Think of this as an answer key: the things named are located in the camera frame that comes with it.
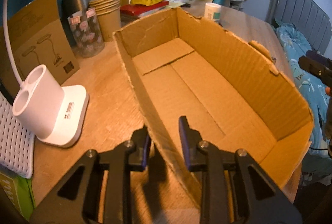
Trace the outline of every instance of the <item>headboard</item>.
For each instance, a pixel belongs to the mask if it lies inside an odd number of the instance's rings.
[[[271,0],[267,22],[277,19],[294,24],[311,47],[321,54],[330,42],[332,26],[329,16],[312,0]]]

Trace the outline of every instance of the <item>metal bolt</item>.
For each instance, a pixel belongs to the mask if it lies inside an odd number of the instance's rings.
[[[198,145],[200,146],[200,148],[207,148],[209,146],[209,142],[203,140],[200,141]]]
[[[86,155],[87,155],[89,158],[94,157],[95,154],[96,154],[96,151],[94,151],[94,150],[92,150],[92,149],[89,149],[89,150],[86,152]]]
[[[239,149],[238,151],[237,151],[237,153],[239,154],[239,156],[241,156],[241,157],[245,157],[248,153],[247,153],[247,151],[245,151],[244,149]]]
[[[134,146],[134,142],[132,140],[128,140],[128,141],[125,141],[124,142],[124,145],[127,147],[127,148],[132,148]]]

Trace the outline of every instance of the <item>stack of paper bowls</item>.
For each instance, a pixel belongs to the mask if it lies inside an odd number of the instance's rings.
[[[112,41],[113,32],[121,28],[120,0],[91,0],[89,6],[96,10],[104,41]]]

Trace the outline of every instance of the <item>white plastic basket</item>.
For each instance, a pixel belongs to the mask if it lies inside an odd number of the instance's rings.
[[[0,92],[0,164],[24,178],[33,172],[34,134],[12,113],[12,107]]]

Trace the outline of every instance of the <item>wooden table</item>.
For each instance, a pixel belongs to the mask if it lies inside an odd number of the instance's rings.
[[[204,12],[204,2],[192,1],[186,9],[196,16]],[[277,59],[276,66],[293,80],[283,49],[269,24],[240,11],[222,8],[222,25],[246,41],[263,44]],[[88,149],[98,152],[113,149],[143,126],[143,118],[122,70],[113,42],[95,57],[79,59],[81,69],[63,86],[81,84],[89,95],[79,141],[69,149],[46,145],[36,139],[34,149],[33,192],[38,205],[67,170]],[[132,173],[132,210],[135,223],[198,223],[199,210],[187,197],[160,155],[150,158],[143,173]],[[297,170],[284,189],[293,199],[299,182]]]

